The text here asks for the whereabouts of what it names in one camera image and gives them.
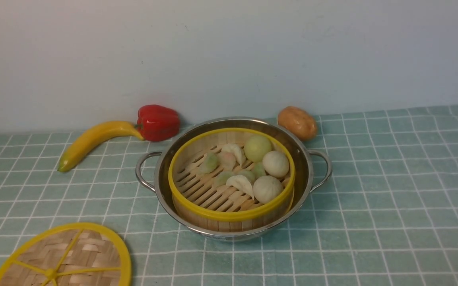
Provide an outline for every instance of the pot handle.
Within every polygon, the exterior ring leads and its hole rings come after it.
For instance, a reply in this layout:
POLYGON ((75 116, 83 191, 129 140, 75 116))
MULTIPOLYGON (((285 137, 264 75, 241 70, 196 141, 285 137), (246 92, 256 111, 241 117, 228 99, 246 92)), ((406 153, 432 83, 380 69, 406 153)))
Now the pot handle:
POLYGON ((315 186, 313 186, 311 188, 311 191, 309 192, 309 193, 311 193, 311 192, 313 192, 313 190, 315 190, 318 187, 320 187, 321 185, 323 185, 331 177, 331 174, 333 173, 333 168, 331 166, 330 158, 325 153, 319 152, 319 151, 316 151, 316 150, 309 150, 309 154, 311 154, 312 156, 319 156, 319 157, 323 158, 324 161, 326 162, 326 175, 319 183, 317 183, 315 186))
POLYGON ((137 180, 139 181, 139 183, 153 192, 155 192, 155 186, 153 186, 151 183, 148 183, 142 177, 141 168, 142 168, 142 164, 144 163, 144 161, 146 161, 147 159, 151 157, 160 156, 161 154, 162 154, 162 151, 146 153, 142 157, 139 158, 139 160, 137 161, 137 165, 135 166, 135 175, 137 176, 137 180))

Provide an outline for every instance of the bamboo steamer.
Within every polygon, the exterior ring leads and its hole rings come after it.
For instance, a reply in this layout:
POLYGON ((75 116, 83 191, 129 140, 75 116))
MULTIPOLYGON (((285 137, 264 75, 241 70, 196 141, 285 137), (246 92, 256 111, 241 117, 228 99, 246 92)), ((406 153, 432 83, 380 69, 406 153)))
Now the bamboo steamer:
MULTIPOLYGON (((247 159, 233 167, 235 174, 252 170, 255 163, 247 159)), ((291 208, 294 197, 295 164, 288 150, 275 138, 246 128, 222 128, 198 135, 174 154, 169 168, 169 186, 178 214, 190 223, 217 232, 241 232, 266 226, 291 208), (269 203, 261 203, 235 187, 212 187, 223 169, 218 166, 209 174, 200 174, 199 166, 208 152, 219 153, 227 143, 243 148, 249 137, 259 134, 268 138, 273 150, 283 152, 289 161, 289 172, 279 178, 284 190, 269 203)))
POLYGON ((0 268, 0 286, 129 286, 131 260, 105 226, 80 222, 47 230, 0 268))

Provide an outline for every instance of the table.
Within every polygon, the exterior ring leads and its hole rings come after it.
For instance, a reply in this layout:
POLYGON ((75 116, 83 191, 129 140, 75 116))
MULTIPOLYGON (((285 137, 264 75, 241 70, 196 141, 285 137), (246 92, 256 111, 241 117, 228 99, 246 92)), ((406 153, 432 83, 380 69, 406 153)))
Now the table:
POLYGON ((168 141, 115 138, 62 174, 80 132, 0 135, 0 265, 40 232, 88 221, 125 239, 134 285, 458 285, 458 105, 316 119, 305 145, 329 154, 333 177, 279 228, 235 244, 180 226, 138 185, 138 157, 168 141))

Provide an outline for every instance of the white wall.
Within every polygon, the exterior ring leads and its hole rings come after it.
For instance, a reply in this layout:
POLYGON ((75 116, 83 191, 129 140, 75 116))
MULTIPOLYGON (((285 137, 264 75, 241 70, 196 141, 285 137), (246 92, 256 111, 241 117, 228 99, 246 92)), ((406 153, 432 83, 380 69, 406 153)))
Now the white wall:
POLYGON ((458 103, 454 0, 0 0, 0 132, 458 103))

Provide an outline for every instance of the potato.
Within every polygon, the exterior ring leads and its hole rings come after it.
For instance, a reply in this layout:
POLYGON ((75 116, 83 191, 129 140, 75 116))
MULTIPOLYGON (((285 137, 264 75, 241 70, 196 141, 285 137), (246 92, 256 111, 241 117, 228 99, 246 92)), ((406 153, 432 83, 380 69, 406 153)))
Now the potato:
POLYGON ((316 120, 305 110, 298 107, 288 106, 278 114, 278 125, 289 130, 301 141, 313 139, 318 135, 316 120))

